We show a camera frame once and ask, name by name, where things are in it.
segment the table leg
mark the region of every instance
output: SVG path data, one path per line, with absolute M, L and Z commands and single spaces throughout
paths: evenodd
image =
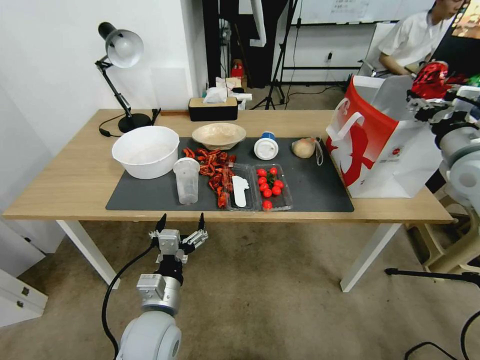
M 373 233 L 373 236 L 362 249 L 360 255 L 353 263 L 348 273 L 340 281 L 341 290 L 344 293 L 348 293 L 364 272 L 368 269 L 375 258 L 380 254 L 385 245 L 388 244 L 390 239 L 395 235 L 397 230 L 402 224 L 380 224 Z
M 117 273 L 107 259 L 105 259 L 104 255 L 100 252 L 99 248 L 95 245 L 80 222 L 72 220 L 57 220 L 56 222 L 60 225 L 63 231 L 65 231 L 83 256 L 86 257 L 88 262 L 100 274 L 103 280 L 105 280 L 107 284 L 110 284 Z M 113 288 L 117 289 L 119 284 L 120 279 L 117 280 Z

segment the cup lid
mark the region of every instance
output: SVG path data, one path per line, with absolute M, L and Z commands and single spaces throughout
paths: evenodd
M 279 153 L 279 145 L 270 138 L 260 138 L 253 147 L 255 155 L 261 160 L 271 160 Z
M 173 172 L 175 173 L 175 169 L 178 169 L 179 167 L 191 167 L 192 169 L 195 169 L 195 171 L 197 172 L 200 171 L 199 162 L 191 157 L 182 157 L 178 159 L 173 164 Z

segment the tissue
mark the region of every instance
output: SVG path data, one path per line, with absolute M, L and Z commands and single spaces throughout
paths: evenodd
M 203 103 L 217 104 L 227 101 L 228 89 L 219 87 L 210 87 L 206 91 L 206 96 L 203 99 Z

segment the white shirt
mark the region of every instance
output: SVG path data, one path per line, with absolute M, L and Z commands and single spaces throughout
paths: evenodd
M 395 25 L 380 41 L 378 49 L 392 56 L 400 66 L 418 63 L 428 54 L 433 54 L 444 37 L 449 23 L 442 20 L 433 25 L 427 11 L 410 15 Z M 385 69 L 378 59 L 376 62 L 377 69 Z

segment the lamp base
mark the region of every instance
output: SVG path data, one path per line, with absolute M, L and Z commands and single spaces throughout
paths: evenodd
M 145 114 L 132 114 L 131 119 L 127 116 L 122 117 L 118 122 L 118 128 L 122 133 L 128 133 L 130 130 L 136 128 L 142 128 L 144 126 L 149 126 L 152 124 L 150 116 Z

